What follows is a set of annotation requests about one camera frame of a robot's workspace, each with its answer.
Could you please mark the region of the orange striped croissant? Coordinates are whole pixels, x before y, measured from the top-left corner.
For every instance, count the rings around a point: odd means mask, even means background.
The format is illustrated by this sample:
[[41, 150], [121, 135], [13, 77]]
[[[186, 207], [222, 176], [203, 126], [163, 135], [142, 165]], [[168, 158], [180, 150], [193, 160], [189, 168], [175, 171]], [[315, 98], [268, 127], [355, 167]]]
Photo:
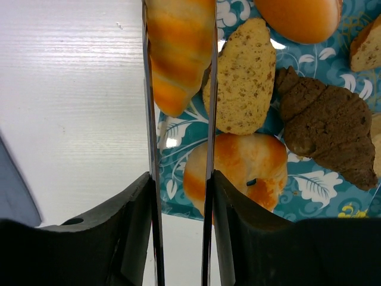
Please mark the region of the orange striped croissant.
[[211, 63], [215, 1], [147, 1], [154, 100], [166, 115], [181, 115], [200, 90]]

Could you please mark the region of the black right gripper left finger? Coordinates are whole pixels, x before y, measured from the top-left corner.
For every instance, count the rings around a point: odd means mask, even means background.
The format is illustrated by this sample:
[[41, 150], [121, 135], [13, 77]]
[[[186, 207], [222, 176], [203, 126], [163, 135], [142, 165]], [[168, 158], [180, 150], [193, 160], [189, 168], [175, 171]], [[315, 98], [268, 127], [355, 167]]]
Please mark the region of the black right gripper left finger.
[[2, 285], [141, 285], [151, 230], [149, 174], [61, 225], [1, 220]]

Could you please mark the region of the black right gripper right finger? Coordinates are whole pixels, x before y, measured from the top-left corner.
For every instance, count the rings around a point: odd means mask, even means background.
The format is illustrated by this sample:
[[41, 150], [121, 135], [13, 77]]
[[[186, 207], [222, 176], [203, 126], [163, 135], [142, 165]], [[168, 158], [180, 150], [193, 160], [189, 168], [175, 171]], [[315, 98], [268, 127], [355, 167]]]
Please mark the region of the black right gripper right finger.
[[222, 285], [379, 285], [380, 219], [291, 222], [215, 172], [214, 227]]

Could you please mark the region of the metal serving tongs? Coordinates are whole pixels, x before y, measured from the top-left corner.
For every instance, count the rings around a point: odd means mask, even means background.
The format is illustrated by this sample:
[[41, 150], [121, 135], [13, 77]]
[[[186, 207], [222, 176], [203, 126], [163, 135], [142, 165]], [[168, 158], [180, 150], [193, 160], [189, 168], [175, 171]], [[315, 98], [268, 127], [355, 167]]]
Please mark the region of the metal serving tongs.
[[[164, 285], [164, 250], [163, 250], [163, 225], [161, 216], [160, 180], [158, 174], [158, 149], [157, 134], [155, 125], [154, 92], [152, 88], [152, 69], [149, 56], [150, 43], [147, 26], [147, 6], [142, 1], [142, 46], [143, 65], [145, 72], [145, 108], [146, 125], [149, 150], [149, 174], [152, 191], [152, 234], [155, 259], [155, 284]], [[214, 142], [216, 137], [216, 106], [217, 106], [217, 69], [218, 69], [218, 45], [217, 31], [214, 31], [212, 40], [211, 57], [211, 83], [210, 83], [210, 113], [208, 123], [207, 141], [207, 163], [205, 177], [205, 203], [204, 203], [204, 224], [202, 239], [202, 271], [201, 284], [210, 285], [210, 265], [211, 265], [211, 230], [213, 222], [213, 198], [214, 198]]]

